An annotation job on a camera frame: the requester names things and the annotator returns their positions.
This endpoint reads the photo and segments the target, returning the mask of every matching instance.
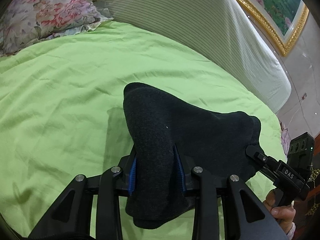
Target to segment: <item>finger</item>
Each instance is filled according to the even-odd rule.
[[[281,226],[283,231],[287,234],[292,227],[292,221],[296,214],[296,210],[293,208],[293,206],[283,206],[283,207],[273,208],[271,210],[271,214],[274,218],[281,220],[279,225]]]
[[[285,222],[282,220],[279,225],[286,234],[288,234],[292,228],[292,222]]]
[[[293,206],[275,207],[271,210],[271,214],[276,219],[292,222],[296,214],[296,210],[293,208]]]
[[[267,209],[269,212],[271,212],[272,206],[269,206],[269,204],[268,204],[268,202],[267,202],[266,200],[264,200],[262,203],[264,204],[264,206],[266,207],[266,209]]]
[[[266,201],[269,206],[273,206],[276,202],[276,195],[273,190],[270,190],[268,195],[266,196]]]

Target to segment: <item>floral pillow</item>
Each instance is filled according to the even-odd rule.
[[[13,0],[0,20],[0,46],[10,55],[69,29],[79,33],[96,28],[108,19],[92,0]]]

